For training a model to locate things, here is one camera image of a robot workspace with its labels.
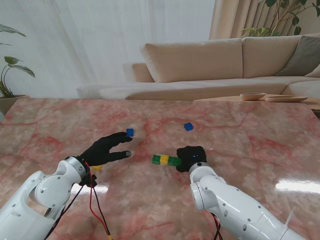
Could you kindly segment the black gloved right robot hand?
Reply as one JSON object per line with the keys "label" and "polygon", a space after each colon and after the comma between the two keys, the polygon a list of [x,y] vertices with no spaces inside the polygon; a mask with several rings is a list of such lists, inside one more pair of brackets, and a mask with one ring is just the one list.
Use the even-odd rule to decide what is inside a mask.
{"label": "black gloved right robot hand", "polygon": [[181,164],[176,167],[176,170],[180,173],[188,172],[194,164],[200,166],[202,163],[207,163],[207,155],[202,146],[179,148],[176,155],[181,159]]}

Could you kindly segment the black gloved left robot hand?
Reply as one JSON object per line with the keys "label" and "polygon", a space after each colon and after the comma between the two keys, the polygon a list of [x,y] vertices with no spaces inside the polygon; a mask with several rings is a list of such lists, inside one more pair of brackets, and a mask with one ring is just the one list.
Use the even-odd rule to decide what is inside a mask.
{"label": "black gloved left robot hand", "polygon": [[95,141],[87,150],[79,155],[79,157],[90,167],[129,158],[132,155],[129,150],[111,152],[111,149],[119,144],[128,143],[132,140],[133,138],[127,136],[126,132],[113,133]]}

